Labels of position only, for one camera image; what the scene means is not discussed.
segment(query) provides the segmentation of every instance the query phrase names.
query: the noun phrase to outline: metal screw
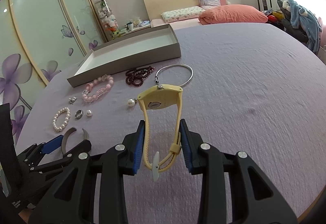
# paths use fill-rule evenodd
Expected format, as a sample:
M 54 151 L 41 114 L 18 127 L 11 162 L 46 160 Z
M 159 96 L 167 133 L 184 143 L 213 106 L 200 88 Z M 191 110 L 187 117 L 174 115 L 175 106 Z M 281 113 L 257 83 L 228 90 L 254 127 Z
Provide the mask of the metal screw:
M 200 145 L 200 147 L 203 149 L 203 150 L 209 150 L 211 148 L 211 146 L 208 144 L 208 143 L 202 143 Z
M 124 150 L 124 145 L 123 144 L 118 144 L 117 146 L 115 146 L 116 150 Z
M 238 152 L 238 156 L 239 156 L 240 158 L 244 159 L 244 158 L 247 158 L 248 155 L 247 155 L 244 151 L 239 151 L 239 152 Z
M 81 160 L 84 160 L 87 158 L 87 156 L 88 156 L 88 154 L 86 152 L 82 152 L 78 155 L 78 158 Z

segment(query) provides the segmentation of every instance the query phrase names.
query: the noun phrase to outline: sliding wardrobe door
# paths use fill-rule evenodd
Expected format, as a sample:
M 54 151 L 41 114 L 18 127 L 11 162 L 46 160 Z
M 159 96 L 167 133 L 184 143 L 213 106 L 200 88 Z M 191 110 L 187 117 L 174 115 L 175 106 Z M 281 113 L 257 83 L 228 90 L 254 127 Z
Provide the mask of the sliding wardrobe door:
M 58 0 L 10 0 L 13 21 L 48 81 L 84 57 Z
M 63 2 L 83 45 L 91 49 L 103 44 L 103 35 L 89 0 L 63 0 Z
M 10 104 L 13 135 L 17 142 L 25 120 L 45 84 L 25 55 L 17 37 L 8 0 L 0 0 L 0 39 L 0 104 Z

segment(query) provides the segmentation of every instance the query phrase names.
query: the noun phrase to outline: pink beaded bracelet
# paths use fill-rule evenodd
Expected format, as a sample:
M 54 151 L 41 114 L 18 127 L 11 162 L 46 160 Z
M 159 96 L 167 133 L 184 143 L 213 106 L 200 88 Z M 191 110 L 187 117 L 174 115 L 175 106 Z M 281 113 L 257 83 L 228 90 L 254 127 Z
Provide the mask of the pink beaded bracelet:
M 88 96 L 88 94 L 92 91 L 94 86 L 105 81 L 108 81 L 108 84 L 105 87 L 96 91 L 96 94 L 93 94 L 92 96 Z M 81 93 L 83 96 L 83 100 L 85 102 L 90 102 L 90 103 L 96 101 L 100 96 L 109 92 L 113 84 L 114 84 L 113 77 L 110 75 L 103 75 L 102 77 L 95 79 L 92 83 L 86 84 L 86 89 Z

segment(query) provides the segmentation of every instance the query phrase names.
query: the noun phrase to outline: blue clothing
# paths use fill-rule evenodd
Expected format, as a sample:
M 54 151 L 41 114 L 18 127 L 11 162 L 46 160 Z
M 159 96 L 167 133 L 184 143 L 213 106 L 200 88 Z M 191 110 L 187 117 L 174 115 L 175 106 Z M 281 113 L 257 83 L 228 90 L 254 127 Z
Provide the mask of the blue clothing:
M 294 0 L 288 0 L 291 8 L 291 25 L 293 28 L 299 28 L 301 25 L 308 36 L 308 49 L 316 53 L 319 48 L 319 32 L 322 31 L 318 19 L 308 9 L 302 7 Z

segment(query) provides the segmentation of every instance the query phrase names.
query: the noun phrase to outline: purple flower decal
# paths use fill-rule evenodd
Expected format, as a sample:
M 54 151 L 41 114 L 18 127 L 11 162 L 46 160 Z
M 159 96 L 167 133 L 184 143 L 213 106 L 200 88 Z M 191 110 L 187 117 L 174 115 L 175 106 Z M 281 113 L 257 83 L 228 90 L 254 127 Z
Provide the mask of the purple flower decal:
M 41 71 L 44 74 L 45 78 L 48 81 L 51 81 L 55 75 L 61 72 L 61 71 L 56 71 L 57 68 L 58 68 L 58 63 L 55 60 L 50 60 L 46 65 L 46 70 L 41 69 Z
M 88 44 L 88 48 L 89 49 L 94 49 L 96 46 L 97 46 L 97 41 L 96 40 L 94 40 L 93 43 L 90 42 Z
M 18 138 L 20 136 L 20 133 L 22 131 L 22 127 L 25 124 L 25 121 L 28 117 L 29 114 L 26 114 L 24 116 L 25 113 L 25 107 L 23 105 L 19 105 L 18 107 L 15 108 L 14 110 L 14 117 L 15 120 L 11 120 L 12 122 L 12 135 L 16 134 L 16 143 L 18 141 Z
M 74 37 L 74 35 L 71 32 L 71 29 L 68 28 L 68 27 L 66 27 L 66 26 L 64 26 L 64 25 L 62 25 L 61 32 L 62 32 L 62 35 L 63 35 L 62 38 L 64 38 L 64 37 L 73 38 Z
M 33 68 L 30 63 L 18 68 L 21 55 L 16 53 L 8 56 L 2 62 L 2 75 L 0 78 L 0 94 L 3 93 L 3 104 L 9 103 L 12 110 L 21 97 L 21 90 L 17 84 L 28 82 L 32 76 Z
M 73 48 L 69 48 L 69 49 L 68 49 L 68 55 L 69 55 L 69 56 L 71 56 L 73 52 L 74 52 L 74 49 L 73 49 Z
M 80 35 L 85 35 L 85 31 L 84 31 L 84 30 L 82 30 L 82 31 L 79 32 L 79 28 L 78 28 L 78 27 L 76 27 L 76 30 L 77 30 L 77 32 L 78 32 Z

